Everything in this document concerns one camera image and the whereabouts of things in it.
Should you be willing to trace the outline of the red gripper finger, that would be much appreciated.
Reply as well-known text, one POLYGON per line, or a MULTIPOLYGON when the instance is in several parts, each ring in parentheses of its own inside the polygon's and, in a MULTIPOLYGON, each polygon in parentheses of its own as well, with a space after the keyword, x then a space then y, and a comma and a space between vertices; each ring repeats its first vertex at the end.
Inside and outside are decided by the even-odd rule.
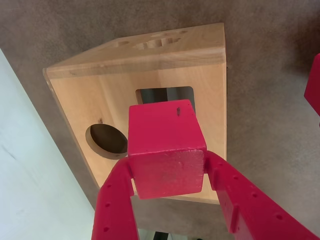
POLYGON ((318 239, 227 161, 211 151, 206 156, 211 188, 236 240, 318 239))
POLYGON ((134 195, 128 158, 117 161, 100 188, 96 201, 93 240, 138 240, 132 208, 134 195))

